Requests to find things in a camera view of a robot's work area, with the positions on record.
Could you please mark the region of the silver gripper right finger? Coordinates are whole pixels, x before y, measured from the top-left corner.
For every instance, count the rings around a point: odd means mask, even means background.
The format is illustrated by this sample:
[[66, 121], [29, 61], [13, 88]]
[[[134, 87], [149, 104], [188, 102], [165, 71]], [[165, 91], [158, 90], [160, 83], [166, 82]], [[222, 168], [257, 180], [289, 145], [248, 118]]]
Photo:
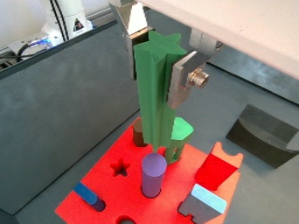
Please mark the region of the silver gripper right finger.
[[201, 31], [192, 29], [189, 46], [194, 48], [172, 65], [166, 104], [176, 109], [189, 96], [190, 88], [202, 88], [209, 80], [204, 66], [221, 43]]

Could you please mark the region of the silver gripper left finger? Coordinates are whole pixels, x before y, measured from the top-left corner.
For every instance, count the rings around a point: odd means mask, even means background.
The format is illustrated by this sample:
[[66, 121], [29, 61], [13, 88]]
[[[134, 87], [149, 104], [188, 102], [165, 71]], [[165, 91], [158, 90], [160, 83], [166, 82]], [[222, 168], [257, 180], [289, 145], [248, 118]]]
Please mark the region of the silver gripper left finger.
[[148, 32], [153, 28], [146, 23], [144, 6], [136, 0], [107, 0], [107, 3], [121, 28], [127, 53], [129, 74], [134, 80], [136, 63], [133, 46], [148, 40]]

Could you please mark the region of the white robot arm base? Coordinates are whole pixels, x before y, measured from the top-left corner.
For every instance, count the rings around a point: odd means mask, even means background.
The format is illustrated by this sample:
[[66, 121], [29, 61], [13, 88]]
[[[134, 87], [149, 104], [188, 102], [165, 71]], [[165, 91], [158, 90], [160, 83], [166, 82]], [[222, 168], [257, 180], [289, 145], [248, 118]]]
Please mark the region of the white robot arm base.
[[81, 0], [39, 0], [39, 2], [45, 9], [45, 24], [41, 31], [25, 40], [13, 42], [6, 52], [0, 51], [0, 65], [9, 63], [10, 60], [18, 63], [91, 29]]

